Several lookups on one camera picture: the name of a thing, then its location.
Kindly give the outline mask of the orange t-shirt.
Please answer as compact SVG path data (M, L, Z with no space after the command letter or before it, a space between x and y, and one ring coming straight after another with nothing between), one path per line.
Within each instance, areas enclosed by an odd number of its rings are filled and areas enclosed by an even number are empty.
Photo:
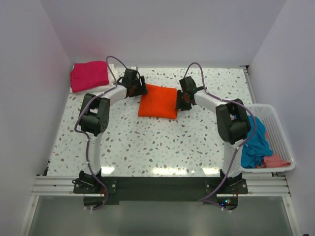
M152 118L177 118L177 89L146 85L148 93L141 96L138 116Z

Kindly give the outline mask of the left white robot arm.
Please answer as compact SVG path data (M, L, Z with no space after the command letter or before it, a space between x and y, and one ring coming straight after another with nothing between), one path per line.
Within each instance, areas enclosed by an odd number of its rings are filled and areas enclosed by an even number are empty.
M100 145L103 133L109 125L110 106L128 97L147 94L145 78L135 69L127 68L114 85L99 95L85 94L74 130L87 137L86 167L79 177L86 178L85 188L91 193L102 187Z

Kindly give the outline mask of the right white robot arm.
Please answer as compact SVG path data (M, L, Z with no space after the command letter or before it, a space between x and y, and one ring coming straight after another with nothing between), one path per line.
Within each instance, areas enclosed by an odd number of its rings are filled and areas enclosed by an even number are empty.
M199 105L216 115L217 130L224 141L223 166L220 170L222 179L219 187L224 193L231 193L241 170L241 144L251 131L251 124L242 100L226 100L210 94L204 87L197 87L192 77L180 80L181 89L177 91L176 109L189 111Z

